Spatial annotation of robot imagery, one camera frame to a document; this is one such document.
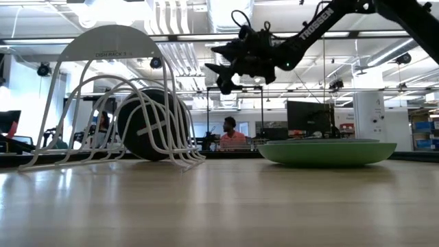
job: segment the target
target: pink shirt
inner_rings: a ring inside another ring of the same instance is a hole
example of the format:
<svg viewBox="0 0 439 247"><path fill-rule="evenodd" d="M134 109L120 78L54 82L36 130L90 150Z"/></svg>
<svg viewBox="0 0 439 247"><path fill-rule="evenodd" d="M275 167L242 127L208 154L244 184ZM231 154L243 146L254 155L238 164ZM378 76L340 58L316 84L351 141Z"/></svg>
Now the pink shirt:
<svg viewBox="0 0 439 247"><path fill-rule="evenodd" d="M222 136L219 144L219 148L221 151L234 151L234 149L243 149L246 145L246 136L240 132L235 131L232 137L229 137L227 134Z"/></svg>

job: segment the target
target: green bowl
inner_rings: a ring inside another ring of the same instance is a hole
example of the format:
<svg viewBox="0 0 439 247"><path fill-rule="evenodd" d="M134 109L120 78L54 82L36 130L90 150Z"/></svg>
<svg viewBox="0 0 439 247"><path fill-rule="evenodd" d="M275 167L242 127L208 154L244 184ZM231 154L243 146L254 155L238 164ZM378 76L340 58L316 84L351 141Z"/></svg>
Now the green bowl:
<svg viewBox="0 0 439 247"><path fill-rule="evenodd" d="M293 166L350 167L384 161L396 143L280 143L258 145L264 158Z"/></svg>

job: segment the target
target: robotic arm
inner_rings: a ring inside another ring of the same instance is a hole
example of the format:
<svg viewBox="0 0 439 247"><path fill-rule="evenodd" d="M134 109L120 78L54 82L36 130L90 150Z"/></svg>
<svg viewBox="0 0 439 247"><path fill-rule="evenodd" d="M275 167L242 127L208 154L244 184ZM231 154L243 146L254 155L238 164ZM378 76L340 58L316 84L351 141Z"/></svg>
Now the robotic arm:
<svg viewBox="0 0 439 247"><path fill-rule="evenodd" d="M273 38L277 37L270 32L270 23L266 21L264 29L259 32L249 25L242 25L238 39L212 48L212 51L223 55L230 62L228 67L206 64L206 67L219 74L217 85L221 92L227 95L232 90L239 89L231 80L235 73L246 74L252 78L264 77L267 84L275 81L275 67L285 71L294 69L308 48L343 16L350 13L377 12L399 23L439 64L439 35L433 32L439 30L439 21L429 13L430 3L424 6L419 5L416 0L332 0L323 3L328 5L321 12L316 11L309 23L303 23L302 31L280 44L272 44Z"/></svg>

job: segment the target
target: table surface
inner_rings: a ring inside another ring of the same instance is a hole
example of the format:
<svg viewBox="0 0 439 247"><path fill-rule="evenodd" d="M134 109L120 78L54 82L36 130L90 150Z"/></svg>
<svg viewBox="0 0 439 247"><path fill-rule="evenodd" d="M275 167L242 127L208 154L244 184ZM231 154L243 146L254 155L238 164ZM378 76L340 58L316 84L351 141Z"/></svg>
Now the table surface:
<svg viewBox="0 0 439 247"><path fill-rule="evenodd" d="M0 174L0 246L438 246L439 164L123 161Z"/></svg>

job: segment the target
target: man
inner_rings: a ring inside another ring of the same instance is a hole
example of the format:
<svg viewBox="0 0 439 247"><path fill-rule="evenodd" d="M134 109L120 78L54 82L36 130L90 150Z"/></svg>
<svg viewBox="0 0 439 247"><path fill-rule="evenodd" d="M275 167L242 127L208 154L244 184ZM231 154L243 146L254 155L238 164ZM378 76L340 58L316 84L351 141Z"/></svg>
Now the man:
<svg viewBox="0 0 439 247"><path fill-rule="evenodd" d="M235 151L245 149L246 136L235 130L236 121L233 117L224 119L223 131L226 133L219 141L221 151Z"/></svg>

